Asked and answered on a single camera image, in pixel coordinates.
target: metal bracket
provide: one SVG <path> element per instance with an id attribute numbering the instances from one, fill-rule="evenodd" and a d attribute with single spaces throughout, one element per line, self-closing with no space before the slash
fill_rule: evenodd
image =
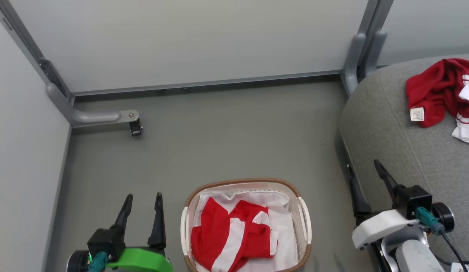
<path id="1" fill-rule="evenodd" d="M 65 116 L 72 127 L 85 127 L 100 124 L 129 123 L 132 136 L 142 134 L 143 127 L 136 110 L 85 112 L 75 109 L 53 83 L 46 85 L 46 93 Z"/>
<path id="2" fill-rule="evenodd" d="M 382 30 L 394 0 L 379 0 L 374 16 L 367 30 L 367 40 L 362 49 L 360 60 L 360 79 L 365 79 L 377 69 L 377 61 L 387 37 L 387 31 Z"/>
<path id="3" fill-rule="evenodd" d="M 68 90 L 67 85 L 65 85 L 63 79 L 61 79 L 60 74 L 58 74 L 53 64 L 49 60 L 42 58 L 38 60 L 38 65 L 41 67 L 48 80 L 56 85 L 56 87 L 60 90 L 63 96 L 67 98 L 68 101 L 71 101 L 73 95 Z"/>
<path id="4" fill-rule="evenodd" d="M 365 33 L 359 33 L 352 38 L 344 69 L 342 70 L 342 81 L 348 96 L 352 95 L 359 84 L 357 81 L 357 64 L 365 43 Z"/>
<path id="5" fill-rule="evenodd" d="M 53 64 L 49 60 L 45 59 L 43 53 L 39 49 L 31 34 L 26 29 L 26 26 L 24 26 L 23 22 L 21 21 L 21 18 L 16 13 L 13 5 L 11 5 L 9 0 L 0 0 L 0 13 L 0 18 L 3 17 L 3 22 L 5 23 L 6 29 L 9 30 L 9 33 L 11 34 L 15 42 L 18 43 L 18 46 L 22 50 L 22 47 L 24 47 L 24 49 L 29 52 L 30 56 L 34 60 L 33 61 L 30 59 L 32 65 L 35 66 L 36 64 L 38 64 L 41 68 L 41 71 L 44 73 L 44 75 L 40 74 L 41 72 L 39 71 L 39 69 L 36 70 L 38 71 L 42 79 L 45 81 L 45 83 L 54 83 L 61 91 L 61 93 L 63 93 L 63 96 L 65 96 L 68 101 L 72 102 L 73 95 L 68 90 L 60 75 L 54 68 Z M 19 42 L 15 39 L 13 33 L 17 35 L 17 37 L 21 40 L 22 45 L 20 45 Z"/>

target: white wall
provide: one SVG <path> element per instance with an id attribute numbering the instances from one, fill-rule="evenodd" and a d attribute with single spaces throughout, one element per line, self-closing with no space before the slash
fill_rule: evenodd
<path id="1" fill-rule="evenodd" d="M 0 21 L 0 271 L 40 272 L 70 124 Z"/>
<path id="2" fill-rule="evenodd" d="M 394 0 L 379 65 L 469 53 L 469 0 Z"/>
<path id="3" fill-rule="evenodd" d="M 341 70 L 367 0 L 11 0 L 72 92 Z"/>

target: laundry basket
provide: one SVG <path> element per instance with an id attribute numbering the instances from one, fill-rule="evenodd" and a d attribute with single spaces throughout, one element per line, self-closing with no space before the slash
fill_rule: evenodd
<path id="1" fill-rule="evenodd" d="M 312 224 L 308 208 L 298 190 L 289 182 L 282 179 L 233 179 L 199 187 L 186 201 L 186 207 L 181 216 L 181 246 L 184 253 L 184 260 L 191 272 L 198 271 L 196 269 L 196 260 L 193 258 L 191 251 L 191 231 L 194 225 L 194 213 L 196 212 L 200 195 L 202 193 L 221 192 L 229 196 L 234 193 L 253 191 L 276 191 L 288 196 L 288 210 L 293 219 L 293 229 L 295 231 L 298 251 L 298 264 L 282 271 L 294 272 L 305 265 L 312 248 Z"/>

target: basket handle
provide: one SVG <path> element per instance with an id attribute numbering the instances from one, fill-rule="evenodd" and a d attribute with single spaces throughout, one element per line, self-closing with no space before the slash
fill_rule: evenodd
<path id="1" fill-rule="evenodd" d="M 187 256 L 188 244 L 190 244 L 190 241 L 188 241 L 188 236 L 189 236 L 189 229 L 187 228 L 187 224 L 189 222 L 188 218 L 189 218 L 189 215 L 187 213 L 187 207 L 185 207 L 181 215 L 181 247 L 182 247 L 182 253 L 184 254 L 184 256 Z"/>
<path id="2" fill-rule="evenodd" d="M 306 242 L 308 244 L 312 243 L 312 221 L 310 220 L 310 213 L 308 212 L 308 207 L 306 206 L 305 200 L 301 196 L 298 197 L 302 205 L 303 211 L 303 230 L 306 230 Z"/>

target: red cloth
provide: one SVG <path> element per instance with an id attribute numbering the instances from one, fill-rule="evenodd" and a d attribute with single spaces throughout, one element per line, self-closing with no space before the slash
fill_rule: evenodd
<path id="1" fill-rule="evenodd" d="M 209 198 L 201 226 L 191 232 L 192 254 L 213 272 L 236 272 L 248 258 L 272 258 L 268 208 L 241 200 L 231 213 Z"/>
<path id="2" fill-rule="evenodd" d="M 464 74 L 469 75 L 469 60 L 443 59 L 407 80 L 409 108 L 424 107 L 424 121 L 419 122 L 421 127 L 441 122 L 446 110 L 454 117 L 459 112 L 469 118 L 469 101 L 459 98 Z"/>

